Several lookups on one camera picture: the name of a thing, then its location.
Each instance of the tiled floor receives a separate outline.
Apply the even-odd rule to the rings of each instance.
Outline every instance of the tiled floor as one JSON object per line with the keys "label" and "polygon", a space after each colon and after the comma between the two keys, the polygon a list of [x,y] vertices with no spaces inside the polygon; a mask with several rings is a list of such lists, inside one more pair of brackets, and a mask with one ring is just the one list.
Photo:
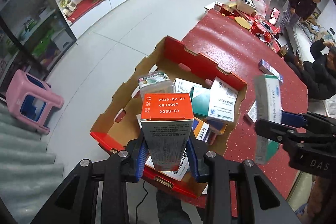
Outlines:
{"label": "tiled floor", "polygon": [[[181,40],[202,18],[204,6],[214,1],[128,0],[93,25],[63,56],[47,81],[65,103],[53,114],[51,132],[43,140],[49,142],[48,152],[57,154],[56,162],[64,164],[64,176],[82,159],[108,157],[89,135],[98,115],[164,36]],[[157,224],[156,189],[147,183],[146,188],[149,195],[141,205],[139,220]],[[131,219],[144,194],[142,183],[128,185]],[[183,208],[193,223],[201,223],[195,207],[184,203]]]}

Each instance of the red table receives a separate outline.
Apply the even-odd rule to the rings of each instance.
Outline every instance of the red table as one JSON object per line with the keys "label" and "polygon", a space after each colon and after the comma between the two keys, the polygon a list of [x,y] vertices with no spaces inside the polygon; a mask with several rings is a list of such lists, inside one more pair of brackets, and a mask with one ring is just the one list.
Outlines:
{"label": "red table", "polygon": [[[210,10],[182,42],[188,49],[205,54],[217,62],[220,68],[236,74],[248,83],[246,98],[240,107],[241,115],[237,128],[233,130],[227,143],[228,149],[224,156],[226,159],[238,162],[254,159],[256,141],[254,125],[250,124],[244,115],[255,100],[253,78],[262,74],[258,69],[258,62],[261,59],[266,60],[284,77],[284,84],[281,86],[283,109],[294,113],[307,112],[306,86],[275,52],[234,20]],[[287,198],[297,173],[288,166],[288,161],[289,156],[281,147],[268,164],[259,166],[284,198]],[[204,207],[206,195],[198,199],[182,199]],[[236,215],[235,199],[232,200],[232,213]]]}
{"label": "red table", "polygon": [[[249,18],[250,19],[250,21],[254,21],[254,20],[256,20],[256,19],[259,19],[258,17],[253,17],[253,16],[250,16],[250,15],[248,15],[248,14],[245,14],[245,13],[243,13],[247,18]],[[272,25],[272,24],[270,24],[269,23],[269,25],[270,25],[270,27],[271,27],[271,29],[272,29],[272,31],[273,31],[273,33],[272,34],[277,34],[278,32],[280,32],[280,28],[279,27],[275,27],[274,25]]]}

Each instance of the screw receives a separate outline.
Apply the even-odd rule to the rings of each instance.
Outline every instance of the screw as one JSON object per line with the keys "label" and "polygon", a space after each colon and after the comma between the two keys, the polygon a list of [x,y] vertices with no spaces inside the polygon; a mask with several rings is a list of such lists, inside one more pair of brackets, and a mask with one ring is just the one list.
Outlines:
{"label": "screw", "polygon": [[248,167],[252,167],[254,165],[253,160],[244,160],[244,164]]}
{"label": "screw", "polygon": [[87,167],[89,164],[90,164],[89,160],[82,160],[81,161],[81,166],[83,166],[83,167]]}
{"label": "screw", "polygon": [[127,157],[128,152],[126,150],[121,150],[118,152],[118,156],[121,158]]}
{"label": "screw", "polygon": [[206,153],[206,155],[207,155],[209,158],[214,158],[214,157],[216,156],[216,152],[214,152],[214,151],[208,151],[208,152]]}

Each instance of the pink stool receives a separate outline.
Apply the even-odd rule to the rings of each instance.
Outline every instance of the pink stool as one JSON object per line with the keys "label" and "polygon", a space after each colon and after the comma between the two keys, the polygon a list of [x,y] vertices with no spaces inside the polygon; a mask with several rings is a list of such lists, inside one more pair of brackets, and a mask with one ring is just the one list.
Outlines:
{"label": "pink stool", "polygon": [[[43,101],[39,113],[35,113],[35,99]],[[61,108],[64,103],[64,99],[53,93],[46,82],[22,70],[15,72],[6,92],[6,101],[8,110],[14,117],[44,134],[50,131],[44,124],[52,107]]]}

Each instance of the black jacket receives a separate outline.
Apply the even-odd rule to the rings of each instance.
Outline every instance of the black jacket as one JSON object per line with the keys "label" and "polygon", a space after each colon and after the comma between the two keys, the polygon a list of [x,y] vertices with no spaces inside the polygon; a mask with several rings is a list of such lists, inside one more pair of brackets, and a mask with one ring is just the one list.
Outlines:
{"label": "black jacket", "polygon": [[302,17],[303,19],[307,19],[315,10],[316,3],[312,0],[288,0],[291,7],[295,9],[295,13]]}
{"label": "black jacket", "polygon": [[326,100],[336,94],[336,71],[326,67],[327,54],[321,51],[325,48],[324,40],[315,41],[310,46],[314,63],[305,61],[302,80],[308,88],[308,98]]}

